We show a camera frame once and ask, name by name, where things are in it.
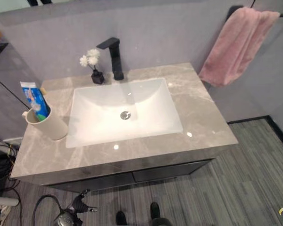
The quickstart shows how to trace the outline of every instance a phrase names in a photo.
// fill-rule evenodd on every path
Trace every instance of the foot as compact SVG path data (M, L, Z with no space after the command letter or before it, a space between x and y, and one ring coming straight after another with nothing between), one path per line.
M160 211L159 211L159 205L156 202L153 202L150 207L151 211L151 219L160 218Z
M128 225L126 216L122 211L117 212L117 225Z

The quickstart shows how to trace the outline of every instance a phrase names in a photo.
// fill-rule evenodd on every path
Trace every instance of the white flower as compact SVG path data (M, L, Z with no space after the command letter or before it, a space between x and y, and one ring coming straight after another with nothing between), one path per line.
M96 48L93 48L87 51L87 56L99 58L100 52Z
M88 65L88 58L83 55L81 58L80 58L80 64L83 66L83 67L86 67Z
M98 63L98 58L96 57L90 57L88 58L88 63L90 63L91 65L96 65Z

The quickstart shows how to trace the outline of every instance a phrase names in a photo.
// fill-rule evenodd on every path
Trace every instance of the marble countertop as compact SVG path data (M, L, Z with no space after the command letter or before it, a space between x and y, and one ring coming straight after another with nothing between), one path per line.
M27 126L11 176L39 185L217 157L237 142L190 63L131 70L125 81L165 78L183 131L66 148ZM105 83L119 83L111 73ZM45 81L46 101L68 124L75 88L96 86L90 76Z

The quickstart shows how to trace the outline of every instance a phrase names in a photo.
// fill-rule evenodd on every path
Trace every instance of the sink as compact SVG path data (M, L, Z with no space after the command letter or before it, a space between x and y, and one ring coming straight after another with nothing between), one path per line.
M182 132L165 79L74 90L66 147Z

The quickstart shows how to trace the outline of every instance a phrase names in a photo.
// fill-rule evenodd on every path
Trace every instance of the towel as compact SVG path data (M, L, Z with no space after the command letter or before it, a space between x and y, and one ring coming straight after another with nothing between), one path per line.
M258 12L248 7L236 10L224 24L200 79L221 87L239 78L279 16L278 12Z

